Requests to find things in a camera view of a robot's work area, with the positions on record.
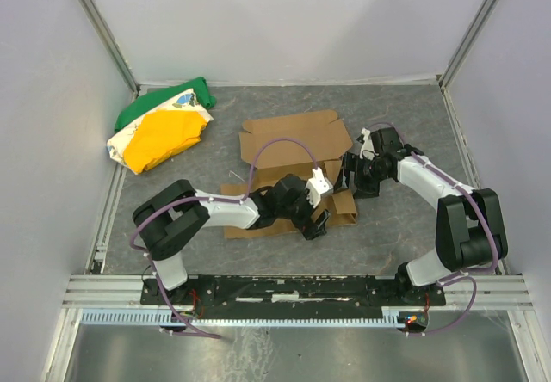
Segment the brown cardboard box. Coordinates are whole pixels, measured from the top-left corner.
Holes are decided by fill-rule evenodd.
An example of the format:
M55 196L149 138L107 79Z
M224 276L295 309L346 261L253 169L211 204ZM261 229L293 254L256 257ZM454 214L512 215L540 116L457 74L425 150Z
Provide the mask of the brown cardboard box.
M239 133L241 158L253 163L257 152L274 139L291 138L299 140L313 154L324 175L335 185L341 168L342 156L353 145L343 120L335 110L291 114L259 120L246 120ZM273 186L287 174L294 174L303 180L312 177L313 160L307 151L293 142L278 141L268 146L254 164L255 173L251 191L264 186ZM223 195L245 193L247 184L222 184ZM326 227L355 225L357 210L349 189L325 197L314 213L317 218L326 209L330 213ZM290 220L278 219L272 226L247 231L236 227L225 227L226 239L259 238L298 233Z

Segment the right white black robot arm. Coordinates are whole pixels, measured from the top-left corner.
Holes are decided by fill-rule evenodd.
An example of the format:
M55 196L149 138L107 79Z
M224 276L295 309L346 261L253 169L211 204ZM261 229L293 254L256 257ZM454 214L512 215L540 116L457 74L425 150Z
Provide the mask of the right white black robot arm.
M400 297L430 285L444 285L472 274L491 274L508 253L497 193L459 182L439 169L392 126L362 129L359 153L344 154L336 190L357 199L376 198L381 183L393 180L417 193L436 212L434 247L405 262L395 275Z

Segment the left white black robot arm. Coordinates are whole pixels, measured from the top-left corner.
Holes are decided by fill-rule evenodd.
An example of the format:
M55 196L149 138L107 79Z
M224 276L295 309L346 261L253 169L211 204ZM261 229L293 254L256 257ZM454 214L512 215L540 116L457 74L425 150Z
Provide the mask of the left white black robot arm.
M287 175L275 185L247 195L208 194L178 180L133 212L152 265L164 289L171 291L188 280L182 250L203 228L235 227L246 231L290 221L307 240L326 234L327 210L313 219L333 186L321 169L308 180Z

